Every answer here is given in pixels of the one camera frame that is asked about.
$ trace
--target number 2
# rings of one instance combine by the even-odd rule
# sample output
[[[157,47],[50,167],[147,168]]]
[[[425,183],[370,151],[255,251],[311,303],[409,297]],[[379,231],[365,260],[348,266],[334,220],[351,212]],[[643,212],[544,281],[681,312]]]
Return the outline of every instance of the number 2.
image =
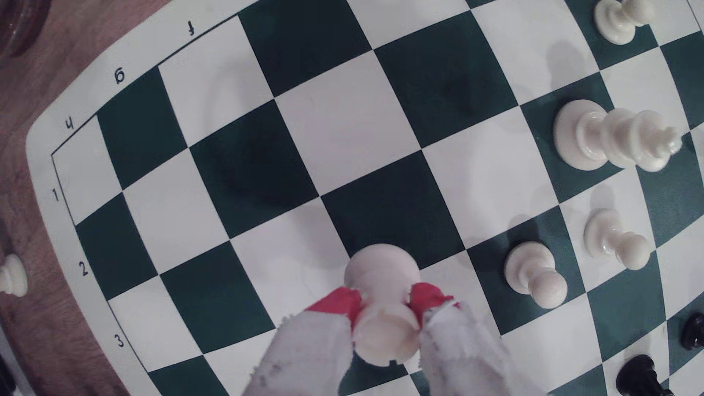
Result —
[[[83,261],[81,261],[80,263],[78,263],[78,266],[80,266],[81,269],[83,270],[83,276],[88,275],[88,271],[86,271],[86,263],[84,263]]]

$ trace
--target chessboard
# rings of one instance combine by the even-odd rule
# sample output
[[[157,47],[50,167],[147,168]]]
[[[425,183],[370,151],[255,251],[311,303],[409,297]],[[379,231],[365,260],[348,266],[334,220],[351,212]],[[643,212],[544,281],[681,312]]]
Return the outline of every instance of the chessboard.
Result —
[[[174,0],[42,114],[27,158],[66,280],[132,395],[239,395],[282,319],[339,287],[352,254],[402,247],[466,301],[552,395],[618,395],[650,355],[704,392],[679,346],[704,310],[704,2],[655,0],[632,42],[596,0]],[[662,171],[578,171],[561,106],[654,110],[683,134]],[[618,211],[645,268],[591,258]],[[515,245],[544,243],[568,284],[511,290]],[[355,357],[340,395],[428,395],[417,358]]]

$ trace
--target board border line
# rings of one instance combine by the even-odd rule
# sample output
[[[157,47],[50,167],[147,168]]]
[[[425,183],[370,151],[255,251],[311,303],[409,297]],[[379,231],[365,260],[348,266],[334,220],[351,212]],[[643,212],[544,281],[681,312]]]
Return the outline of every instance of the board border line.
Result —
[[[161,61],[159,61],[159,63],[157,63],[156,65],[154,65],[154,66],[153,66],[152,68],[150,68],[149,70],[153,70],[154,68],[158,68],[159,66],[163,65],[166,61],[168,61],[169,59],[171,59],[174,55],[178,54],[178,53],[181,52],[183,49],[187,48],[188,46],[190,46],[190,45],[193,44],[194,42],[196,42],[196,41],[198,41],[199,39],[201,39],[202,36],[207,35],[209,32],[212,32],[214,29],[220,27],[220,26],[223,25],[224,23],[229,22],[231,19],[237,17],[240,12],[241,12],[241,10],[240,10],[240,11],[237,11],[236,13],[234,13],[234,14],[232,14],[232,15],[230,15],[230,16],[228,16],[228,17],[225,18],[224,20],[222,20],[222,21],[216,23],[216,24],[215,24],[214,26],[212,26],[210,29],[207,29],[205,32],[202,32],[202,33],[199,34],[198,36],[194,37],[193,39],[191,39],[190,41],[188,41],[186,44],[183,44],[183,45],[182,45],[181,47],[179,47],[176,51],[173,51],[171,54],[169,54],[169,55],[166,56],[164,59],[162,59]],[[115,94],[113,97],[119,95],[119,93],[121,93],[126,87],[129,87],[134,81],[137,81],[141,76],[143,76],[144,73],[141,74],[141,75],[139,75],[137,78],[135,78],[133,81],[131,81],[128,85],[125,85],[125,86],[124,86],[117,94]],[[56,154],[56,152],[57,152],[59,149],[61,149],[61,147],[63,147],[64,144],[66,144],[69,140],[71,140],[71,138],[72,138],[74,135],[76,135],[79,131],[81,131],[81,129],[83,129],[83,127],[84,127],[86,124],[88,124],[88,122],[89,122],[90,120],[92,120],[93,117],[97,117],[97,116],[98,116],[98,111],[100,111],[100,109],[102,109],[103,106],[101,106],[95,113],[93,113],[90,117],[88,117],[88,119],[87,119],[85,122],[83,122],[83,124],[81,124],[81,126],[78,127],[78,129],[76,129],[76,131],[74,131],[73,133],[71,133],[70,135],[68,135],[68,137],[65,138],[65,139],[59,144],[59,146],[56,147],[56,148],[51,152],[51,160],[52,160],[52,162],[54,161],[54,154]]]

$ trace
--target captured white pawn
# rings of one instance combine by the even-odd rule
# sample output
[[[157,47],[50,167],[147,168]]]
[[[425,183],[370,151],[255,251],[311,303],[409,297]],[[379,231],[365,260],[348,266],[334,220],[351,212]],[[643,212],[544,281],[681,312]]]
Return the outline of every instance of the captured white pawn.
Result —
[[[682,148],[682,138],[654,111],[606,111],[585,99],[560,109],[553,126],[555,146],[573,168],[593,171],[610,161],[620,168],[638,165],[657,172]]]
[[[655,6],[650,0],[601,0],[594,8],[596,28],[613,44],[628,44],[636,35],[636,27],[655,20]]]
[[[540,242],[523,242],[508,254],[503,267],[508,285],[531,295],[545,309],[559,307],[567,297],[567,281],[555,270],[555,257]]]
[[[27,273],[17,254],[9,254],[0,267],[0,292],[22,297],[27,294]]]
[[[350,259],[345,286],[360,291],[363,305],[352,326],[352,341],[367,363],[401,364],[418,351],[420,324],[406,306],[410,288],[418,282],[418,264],[400,247],[371,245]]]
[[[600,209],[587,221],[584,246],[592,257],[616,256],[621,264],[631,270],[646,266],[652,252],[646,238],[623,229],[618,212],[612,209]]]

